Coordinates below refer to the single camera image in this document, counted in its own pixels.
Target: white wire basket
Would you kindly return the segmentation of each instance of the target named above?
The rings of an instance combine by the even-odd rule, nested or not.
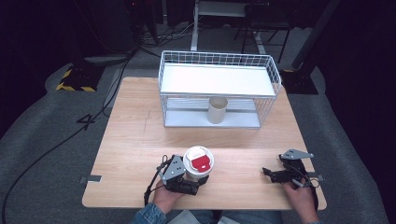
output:
[[[255,54],[165,50],[158,80],[165,127],[260,128],[281,88],[273,58]],[[218,124],[212,96],[228,100]]]

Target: human hand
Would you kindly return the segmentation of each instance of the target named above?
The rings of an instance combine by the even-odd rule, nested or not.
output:
[[[283,183],[282,186],[303,223],[319,221],[311,188],[299,188],[292,182]]]
[[[154,199],[152,202],[155,203],[164,214],[170,212],[175,202],[184,196],[183,193],[175,193],[167,190],[161,180],[158,181],[155,188],[156,190],[154,191]]]

